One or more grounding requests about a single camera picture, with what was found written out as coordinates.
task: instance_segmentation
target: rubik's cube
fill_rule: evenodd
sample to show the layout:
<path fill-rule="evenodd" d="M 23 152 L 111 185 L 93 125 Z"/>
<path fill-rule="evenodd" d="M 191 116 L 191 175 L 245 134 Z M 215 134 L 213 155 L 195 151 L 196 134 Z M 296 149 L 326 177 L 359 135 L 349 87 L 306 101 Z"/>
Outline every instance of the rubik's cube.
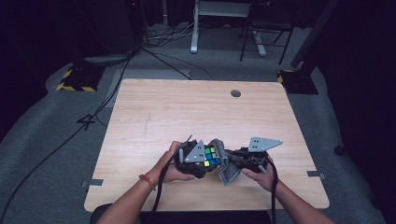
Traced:
<path fill-rule="evenodd" d="M 216 155 L 216 150 L 214 147 L 205 147 L 205 161 L 204 166 L 218 166 L 220 161 Z"/>

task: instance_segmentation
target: wooden table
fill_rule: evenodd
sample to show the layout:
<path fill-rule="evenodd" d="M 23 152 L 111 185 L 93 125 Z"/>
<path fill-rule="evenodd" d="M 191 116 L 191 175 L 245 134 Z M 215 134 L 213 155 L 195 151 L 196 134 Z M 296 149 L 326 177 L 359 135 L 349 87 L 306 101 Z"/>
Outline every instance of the wooden table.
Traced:
<path fill-rule="evenodd" d="M 241 92 L 231 96 L 232 90 Z M 108 124 L 85 208 L 114 203 L 148 171 L 172 141 L 190 135 L 208 144 L 214 138 L 228 149 L 247 147 L 250 137 L 278 139 L 268 152 L 279 176 L 316 208 L 329 200 L 283 87 L 278 83 L 124 79 Z M 150 211 L 153 191 L 143 211 Z M 158 211 L 262 210 L 271 208 L 270 193 L 244 175 L 224 187 L 219 172 L 205 178 L 163 185 Z"/>

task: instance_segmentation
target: chair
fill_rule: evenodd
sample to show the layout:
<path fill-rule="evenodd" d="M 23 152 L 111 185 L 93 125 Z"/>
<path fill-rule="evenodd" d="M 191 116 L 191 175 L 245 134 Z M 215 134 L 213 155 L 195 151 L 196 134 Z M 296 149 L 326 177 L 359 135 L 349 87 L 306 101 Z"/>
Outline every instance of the chair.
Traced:
<path fill-rule="evenodd" d="M 247 23 L 242 29 L 239 36 L 245 36 L 244 45 L 242 47 L 241 58 L 242 62 L 245 52 L 245 46 L 248 39 L 248 32 L 264 32 L 279 34 L 273 44 L 255 43 L 256 45 L 283 47 L 282 56 L 280 57 L 279 64 L 282 64 L 283 57 L 285 56 L 286 49 L 289 45 L 291 35 L 294 30 L 292 23 L 293 11 L 295 8 L 291 2 L 282 0 L 267 0 L 267 1 L 254 1 L 250 7 L 247 15 Z M 275 45 L 276 41 L 282 36 L 284 32 L 289 32 L 288 40 L 285 45 Z"/>

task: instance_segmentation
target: gray carpet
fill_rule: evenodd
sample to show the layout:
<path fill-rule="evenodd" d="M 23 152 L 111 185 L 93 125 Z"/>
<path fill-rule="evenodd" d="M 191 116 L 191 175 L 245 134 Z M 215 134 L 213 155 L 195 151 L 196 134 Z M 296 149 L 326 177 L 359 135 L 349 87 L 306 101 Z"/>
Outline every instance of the gray carpet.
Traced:
<path fill-rule="evenodd" d="M 203 30 L 197 54 L 190 54 L 190 36 L 148 50 L 205 69 L 162 57 L 174 67 L 190 71 L 192 79 L 210 80 L 211 75 L 215 80 L 276 81 L 278 70 L 291 68 L 290 61 L 308 33 L 309 30 L 295 31 L 281 66 L 277 65 L 281 49 L 271 47 L 266 48 L 266 57 L 260 57 L 255 46 L 247 46 L 244 61 L 239 62 L 242 41 L 235 29 Z M 0 145 L 0 209 L 23 177 L 78 129 L 80 124 L 76 121 L 92 114 L 103 102 L 120 66 L 106 69 L 98 92 L 56 91 L 67 68 L 68 64 L 48 79 L 49 94 L 18 120 Z M 127 69 L 172 71 L 142 50 Z M 289 95 L 289 99 L 315 165 L 328 177 L 323 185 L 330 207 L 323 212 L 337 223 L 385 223 L 379 210 L 373 207 L 368 185 L 351 159 L 333 153 L 342 144 L 337 121 L 319 70 L 314 71 L 312 78 L 319 95 Z M 99 120 L 108 124 L 111 112 L 111 107 L 104 108 Z M 89 223 L 91 213 L 83 207 L 86 190 L 80 184 L 92 177 L 105 133 L 106 127 L 95 122 L 50 157 L 18 191 L 4 223 Z M 276 216 L 277 223 L 292 223 L 283 210 L 278 210 Z"/>

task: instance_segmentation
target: forearm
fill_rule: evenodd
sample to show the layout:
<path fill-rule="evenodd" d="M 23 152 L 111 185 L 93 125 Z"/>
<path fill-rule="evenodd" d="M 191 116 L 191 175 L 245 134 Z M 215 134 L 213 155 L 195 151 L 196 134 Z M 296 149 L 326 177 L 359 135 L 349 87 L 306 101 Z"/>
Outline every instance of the forearm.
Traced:
<path fill-rule="evenodd" d="M 158 174 L 156 172 L 150 171 L 146 176 L 154 186 L 158 185 Z M 98 223 L 136 223 L 143 204 L 151 192 L 152 188 L 149 182 L 139 179 L 106 210 Z"/>
<path fill-rule="evenodd" d="M 293 219 L 294 223 L 333 223 L 311 204 L 304 201 L 282 181 L 276 187 L 276 198 Z"/>

